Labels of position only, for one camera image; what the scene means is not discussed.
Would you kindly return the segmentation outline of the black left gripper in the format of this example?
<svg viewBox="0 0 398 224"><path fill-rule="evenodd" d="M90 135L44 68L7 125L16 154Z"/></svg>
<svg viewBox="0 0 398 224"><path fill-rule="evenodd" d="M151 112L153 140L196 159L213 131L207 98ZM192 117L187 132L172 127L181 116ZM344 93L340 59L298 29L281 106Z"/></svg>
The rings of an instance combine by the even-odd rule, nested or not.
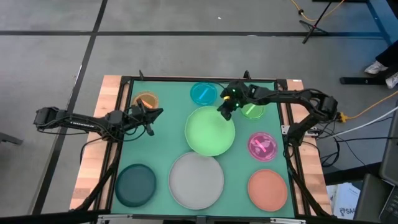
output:
<svg viewBox="0 0 398 224"><path fill-rule="evenodd" d="M136 100L136 103L137 105L133 105L130 108L130 124L133 126L146 125L147 134L153 136L154 131L150 124L161 115L164 109L148 108L140 98Z"/></svg>

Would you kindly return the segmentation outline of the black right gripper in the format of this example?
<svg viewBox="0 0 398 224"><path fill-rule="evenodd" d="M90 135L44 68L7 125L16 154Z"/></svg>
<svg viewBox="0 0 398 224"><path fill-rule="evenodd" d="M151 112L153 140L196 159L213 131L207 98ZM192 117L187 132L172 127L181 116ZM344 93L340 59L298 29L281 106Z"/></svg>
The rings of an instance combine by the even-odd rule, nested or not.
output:
<svg viewBox="0 0 398 224"><path fill-rule="evenodd" d="M227 121L231 119L234 110L248 104L247 90L223 90L220 97L223 99L223 103L218 107L217 111L219 111Z"/></svg>

